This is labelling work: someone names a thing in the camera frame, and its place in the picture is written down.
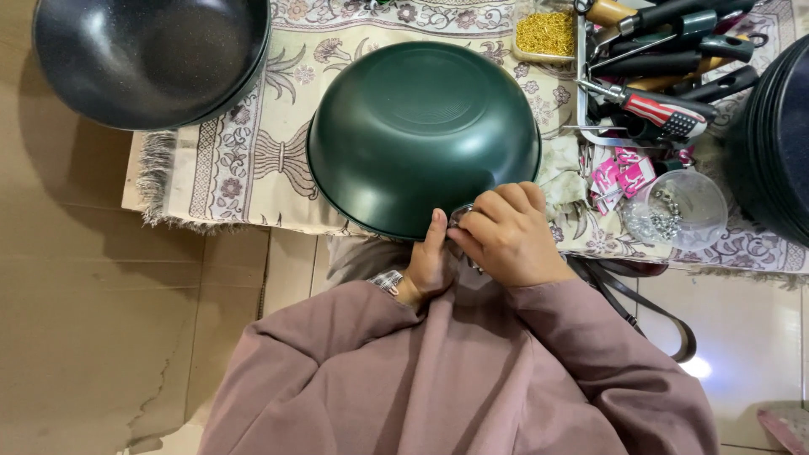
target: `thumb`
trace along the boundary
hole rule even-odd
[[[444,249],[444,237],[447,236],[447,215],[444,210],[433,209],[433,220],[427,229],[424,239],[424,250],[427,253],[441,253]]]
[[[469,231],[454,227],[447,230],[447,236],[453,239],[467,256],[471,257],[474,262],[477,262],[479,266],[485,269],[485,264],[483,263],[483,245],[481,245],[481,242],[477,241]]]

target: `hand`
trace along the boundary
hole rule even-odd
[[[450,286],[457,261],[444,248],[446,236],[447,215],[441,209],[434,209],[426,238],[413,245],[410,265],[402,272],[404,279],[396,286],[401,303],[417,307]]]
[[[545,219],[545,195],[524,181],[500,185],[475,199],[448,235],[504,286],[556,283],[576,274],[559,256]]]

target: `floral rug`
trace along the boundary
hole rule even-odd
[[[201,232],[250,223],[310,234],[366,234],[319,196],[306,162],[306,132],[320,97],[340,71],[379,47],[403,41],[439,40],[490,58],[524,90],[543,140],[559,137],[561,125],[575,119],[574,69],[514,59],[513,8],[514,0],[392,0],[373,9],[360,0],[271,2],[273,35],[256,88],[220,118],[146,135],[138,179],[148,205],[146,221]],[[770,35],[751,62],[759,71],[803,34],[806,26],[794,17],[809,17],[806,9],[794,8],[789,0],[772,0],[735,27],[737,33]],[[716,73],[709,79],[721,74]],[[718,153],[716,138],[745,95],[718,102],[722,116],[698,147],[699,170],[714,179],[721,180],[711,165]],[[734,203],[728,233],[710,249],[696,253],[644,245],[623,229],[614,212],[601,216],[584,205],[575,209],[553,221],[560,250],[748,270],[809,270],[805,249],[745,221]]]

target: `wristwatch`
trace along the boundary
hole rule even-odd
[[[396,285],[401,283],[405,277],[399,273],[398,270],[389,270],[376,275],[374,278],[369,279],[369,283],[373,283],[385,292],[390,293],[392,296],[398,296],[399,290]]]

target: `green frying pan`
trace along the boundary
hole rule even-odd
[[[346,67],[307,136],[326,200],[368,231],[423,240],[497,185],[534,181],[540,134],[522,89],[500,66],[438,42],[390,45]]]

